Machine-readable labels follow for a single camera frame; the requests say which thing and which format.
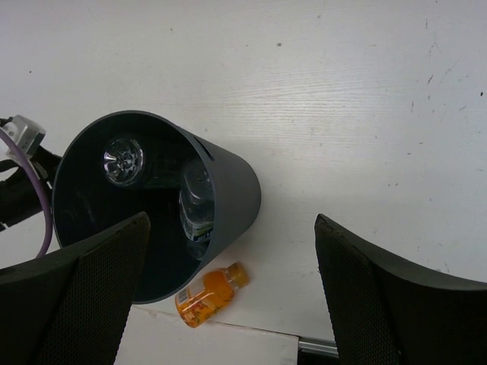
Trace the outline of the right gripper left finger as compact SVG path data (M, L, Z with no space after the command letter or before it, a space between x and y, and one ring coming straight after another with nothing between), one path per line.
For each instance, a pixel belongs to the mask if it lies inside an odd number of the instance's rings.
M145 262L140 212L94 236L1 270L3 364L112 364Z

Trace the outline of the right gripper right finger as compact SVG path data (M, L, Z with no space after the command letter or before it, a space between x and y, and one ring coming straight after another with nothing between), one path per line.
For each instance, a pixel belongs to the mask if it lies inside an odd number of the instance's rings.
M342 364L484 364L486 284L418 265L320 214L315 247Z

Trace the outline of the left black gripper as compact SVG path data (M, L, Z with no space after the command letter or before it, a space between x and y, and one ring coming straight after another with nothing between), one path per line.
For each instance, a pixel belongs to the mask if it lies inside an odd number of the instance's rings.
M61 157L38 147L31 162L40 176L40 185L49 203ZM1 172L14 172L1 181L1 228L12 227L42 211L37 193L26 172L11 159L1 161Z

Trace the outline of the clear bottle without label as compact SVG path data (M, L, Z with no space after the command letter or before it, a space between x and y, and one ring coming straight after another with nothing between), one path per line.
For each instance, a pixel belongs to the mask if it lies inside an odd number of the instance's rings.
M142 178L145 165L144 149L133 136L117 136L103 149L103 172L107 180L115 186L136 186Z

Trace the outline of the clear bottle green blue label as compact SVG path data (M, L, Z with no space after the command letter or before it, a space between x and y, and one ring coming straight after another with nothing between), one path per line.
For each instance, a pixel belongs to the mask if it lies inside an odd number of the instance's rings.
M215 220L212 181L202 160L191 160L183 167L178 203L186 249L194 259L202 261Z

